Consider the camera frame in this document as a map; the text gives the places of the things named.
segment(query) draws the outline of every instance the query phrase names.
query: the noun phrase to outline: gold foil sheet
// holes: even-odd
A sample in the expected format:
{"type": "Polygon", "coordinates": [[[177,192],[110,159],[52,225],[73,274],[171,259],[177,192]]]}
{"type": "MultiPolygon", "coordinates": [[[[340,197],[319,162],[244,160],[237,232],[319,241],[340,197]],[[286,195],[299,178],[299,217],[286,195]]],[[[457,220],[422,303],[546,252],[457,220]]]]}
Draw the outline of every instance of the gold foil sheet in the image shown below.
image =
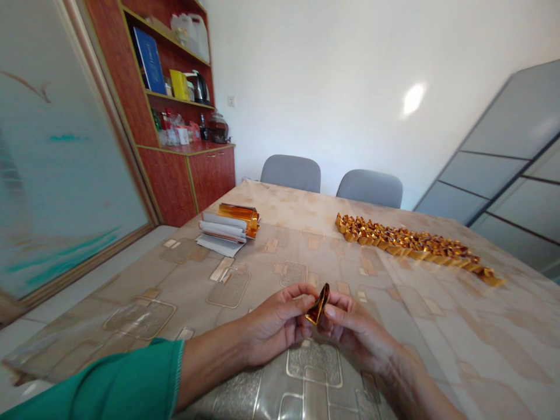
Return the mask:
{"type": "Polygon", "coordinates": [[[313,325],[317,325],[319,320],[321,319],[321,315],[323,314],[323,310],[325,309],[325,305],[328,302],[328,295],[330,292],[330,288],[328,283],[325,283],[323,286],[323,290],[319,294],[319,297],[313,304],[313,306],[307,311],[305,314],[305,318],[310,320],[313,325]]]}
{"type": "Polygon", "coordinates": [[[246,235],[253,239],[257,237],[257,231],[261,227],[258,224],[258,213],[255,207],[221,203],[218,209],[218,216],[229,217],[247,222],[246,235]]]}
{"type": "Polygon", "coordinates": [[[358,242],[363,246],[376,246],[393,256],[409,256],[415,260],[433,262],[439,265],[457,266],[479,276],[488,285],[498,287],[504,279],[494,276],[494,270],[480,264],[480,257],[473,255],[458,240],[431,235],[428,232],[412,232],[406,228],[383,226],[367,222],[363,217],[337,214],[335,224],[348,242],[358,242]]]}

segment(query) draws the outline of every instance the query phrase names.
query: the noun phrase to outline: white floor tile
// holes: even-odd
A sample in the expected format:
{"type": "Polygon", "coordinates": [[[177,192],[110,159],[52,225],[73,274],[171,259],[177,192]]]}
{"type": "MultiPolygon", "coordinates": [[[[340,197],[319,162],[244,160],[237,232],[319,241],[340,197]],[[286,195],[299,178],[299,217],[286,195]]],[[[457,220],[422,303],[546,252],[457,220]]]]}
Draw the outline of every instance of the white floor tile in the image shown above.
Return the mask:
{"type": "MultiPolygon", "coordinates": [[[[150,249],[167,239],[176,227],[158,226],[80,280],[68,286],[0,331],[0,359],[37,334],[48,323],[65,313],[80,300],[104,285],[150,249]]],[[[11,373],[0,367],[0,414],[49,389],[52,384],[37,380],[13,387],[11,373]]]]}
{"type": "Polygon", "coordinates": [[[177,230],[176,227],[158,226],[110,260],[87,273],[48,301],[23,316],[24,319],[50,323],[76,305],[90,293],[103,286],[150,249],[164,241],[177,230]]]}
{"type": "Polygon", "coordinates": [[[22,345],[46,326],[45,323],[18,319],[0,331],[0,359],[22,345]]]}
{"type": "Polygon", "coordinates": [[[0,414],[53,386],[48,382],[36,380],[16,388],[12,386],[10,376],[7,369],[0,367],[0,414]]]}

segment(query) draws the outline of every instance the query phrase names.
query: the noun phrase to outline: hand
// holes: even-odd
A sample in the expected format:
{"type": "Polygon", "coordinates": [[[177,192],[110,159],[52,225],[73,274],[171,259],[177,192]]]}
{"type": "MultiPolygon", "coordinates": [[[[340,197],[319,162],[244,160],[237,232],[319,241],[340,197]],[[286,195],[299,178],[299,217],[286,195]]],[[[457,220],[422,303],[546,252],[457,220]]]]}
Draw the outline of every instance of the hand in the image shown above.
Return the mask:
{"type": "Polygon", "coordinates": [[[306,283],[280,290],[241,321],[247,334],[247,364],[262,365],[292,344],[311,337],[313,325],[304,314],[313,306],[317,291],[306,283]]]}
{"type": "Polygon", "coordinates": [[[374,372],[385,369],[401,348],[368,311],[348,295],[331,291],[324,315],[317,328],[319,333],[333,337],[374,372]]]}

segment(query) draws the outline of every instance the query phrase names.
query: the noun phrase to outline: blue book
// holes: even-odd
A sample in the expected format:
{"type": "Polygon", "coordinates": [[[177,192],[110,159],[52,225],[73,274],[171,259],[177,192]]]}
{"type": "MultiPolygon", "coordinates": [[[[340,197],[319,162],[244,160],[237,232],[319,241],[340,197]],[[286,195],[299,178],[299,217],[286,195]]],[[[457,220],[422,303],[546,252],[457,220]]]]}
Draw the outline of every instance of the blue book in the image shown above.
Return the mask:
{"type": "Polygon", "coordinates": [[[136,38],[136,56],[140,64],[144,84],[152,92],[165,95],[165,81],[163,80],[162,65],[159,61],[156,40],[137,27],[133,29],[134,37],[136,38]]]}

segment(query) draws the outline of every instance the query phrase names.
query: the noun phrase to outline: yellow box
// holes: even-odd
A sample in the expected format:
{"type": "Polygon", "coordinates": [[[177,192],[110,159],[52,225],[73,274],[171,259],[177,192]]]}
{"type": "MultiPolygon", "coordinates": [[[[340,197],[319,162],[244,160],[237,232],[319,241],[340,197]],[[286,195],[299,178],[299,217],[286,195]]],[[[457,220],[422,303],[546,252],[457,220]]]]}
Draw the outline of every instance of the yellow box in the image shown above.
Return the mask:
{"type": "Polygon", "coordinates": [[[190,100],[187,91],[187,77],[177,70],[170,70],[171,84],[173,85],[173,96],[178,99],[190,100]]]}

